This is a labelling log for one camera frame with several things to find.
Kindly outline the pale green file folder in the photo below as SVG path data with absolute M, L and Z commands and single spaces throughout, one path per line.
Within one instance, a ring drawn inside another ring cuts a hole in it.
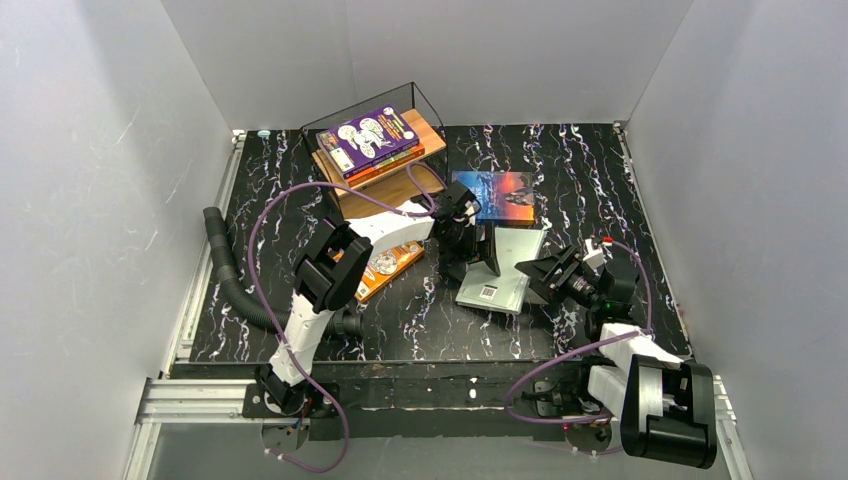
M 529 277 L 515 265 L 538 258 L 546 232 L 538 229 L 496 227 L 495 258 L 500 274 L 483 262 L 471 264 L 460 285 L 455 303 L 465 307 L 518 315 Z

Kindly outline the blue Jane Eyre book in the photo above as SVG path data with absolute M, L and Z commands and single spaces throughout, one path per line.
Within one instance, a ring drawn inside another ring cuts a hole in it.
M 512 227 L 535 224 L 532 172 L 454 171 L 452 180 L 462 183 L 475 195 L 478 222 Z

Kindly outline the orange green treehouse book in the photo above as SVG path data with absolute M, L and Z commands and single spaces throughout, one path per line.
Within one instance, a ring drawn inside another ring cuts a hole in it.
M 399 152 L 398 154 L 347 178 L 346 183 L 349 187 L 361 185 L 372 178 L 378 177 L 421 157 L 424 153 L 425 147 L 419 144 L 413 148 Z

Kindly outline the orange small treehouse book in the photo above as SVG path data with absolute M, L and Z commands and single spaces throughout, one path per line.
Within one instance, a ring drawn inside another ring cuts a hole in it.
M 420 242 L 409 242 L 372 257 L 355 291 L 355 299 L 360 304 L 367 303 L 424 254 L 425 250 Z

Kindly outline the purple treehouse book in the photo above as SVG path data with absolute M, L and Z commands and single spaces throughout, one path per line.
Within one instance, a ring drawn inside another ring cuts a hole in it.
M 419 135 L 391 103 L 323 130 L 316 139 L 344 180 L 420 143 Z

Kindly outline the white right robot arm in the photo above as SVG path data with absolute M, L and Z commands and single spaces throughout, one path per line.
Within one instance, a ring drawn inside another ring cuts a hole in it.
M 714 375 L 693 360 L 682 360 L 653 337 L 653 306 L 644 321 L 632 315 L 638 286 L 650 286 L 640 256 L 611 237 L 526 260 L 516 269 L 547 304 L 571 301 L 584 308 L 587 344 L 554 357 L 521 377 L 508 390 L 505 412 L 531 424 L 591 424 L 619 421 L 620 443 L 632 457 L 698 469 L 713 466 L 718 451 Z M 529 417 L 513 411 L 520 388 L 534 376 L 574 357 L 581 359 L 580 394 L 600 413 L 568 418 Z

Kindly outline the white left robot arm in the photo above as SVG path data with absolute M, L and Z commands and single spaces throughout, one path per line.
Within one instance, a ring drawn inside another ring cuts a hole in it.
M 276 330 L 278 349 L 257 381 L 281 407 L 310 382 L 317 347 L 335 313 L 353 300 L 371 259 L 409 242 L 436 242 L 449 273 L 465 274 L 481 262 L 498 274 L 495 228 L 477 220 L 475 195 L 459 182 L 423 192 L 399 207 L 378 202 L 380 213 L 335 222 L 322 220 L 293 264 L 289 314 L 279 320 L 262 288 L 255 293 Z

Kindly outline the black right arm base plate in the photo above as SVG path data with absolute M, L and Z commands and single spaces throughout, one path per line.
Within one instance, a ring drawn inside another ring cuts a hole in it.
M 601 420 L 564 424 L 568 440 L 591 440 L 598 443 L 611 442 L 617 433 L 618 418 L 588 393 L 566 384 L 564 379 L 536 381 L 528 391 L 520 394 L 539 418 L 554 419 L 602 416 Z

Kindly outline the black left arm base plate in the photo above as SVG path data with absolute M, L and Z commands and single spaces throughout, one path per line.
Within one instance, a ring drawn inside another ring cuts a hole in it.
M 338 409 L 322 393 L 306 384 L 307 390 L 296 393 L 285 406 L 280 406 L 266 389 L 254 382 L 246 387 L 241 415 L 247 419 L 313 419 L 334 418 Z

